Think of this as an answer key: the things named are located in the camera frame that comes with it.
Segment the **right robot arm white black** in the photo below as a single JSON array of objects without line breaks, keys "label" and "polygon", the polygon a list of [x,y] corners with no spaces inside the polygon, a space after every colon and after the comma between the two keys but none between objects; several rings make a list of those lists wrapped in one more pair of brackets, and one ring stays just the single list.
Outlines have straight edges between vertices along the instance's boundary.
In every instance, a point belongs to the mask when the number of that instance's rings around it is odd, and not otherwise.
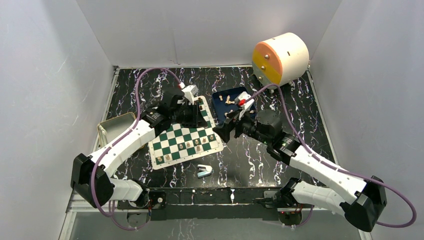
[{"label": "right robot arm white black", "polygon": [[267,146],[271,157],[301,170],[324,184],[323,187],[291,178],[280,190],[279,196],[288,207],[297,204],[325,208],[344,218],[354,227],[371,232],[387,205],[383,181],[372,176],[369,179],[353,176],[351,172],[329,160],[318,157],[302,146],[292,134],[283,131],[281,118],[270,109],[261,110],[255,119],[240,110],[227,115],[226,120],[213,131],[227,143],[231,132],[237,138],[244,134]]}]

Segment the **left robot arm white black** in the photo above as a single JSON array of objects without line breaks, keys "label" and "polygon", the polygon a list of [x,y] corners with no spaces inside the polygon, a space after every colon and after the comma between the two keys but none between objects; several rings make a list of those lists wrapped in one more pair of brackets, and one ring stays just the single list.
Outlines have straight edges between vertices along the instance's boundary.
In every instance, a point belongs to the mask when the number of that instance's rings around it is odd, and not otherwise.
[{"label": "left robot arm white black", "polygon": [[132,125],[112,142],[89,155],[73,160],[70,187],[94,208],[109,201],[130,201],[137,208],[149,203],[149,189],[136,179],[114,179],[117,168],[143,145],[168,130],[171,124],[185,128],[206,127],[201,114],[198,88],[171,87],[162,99],[138,113]]}]

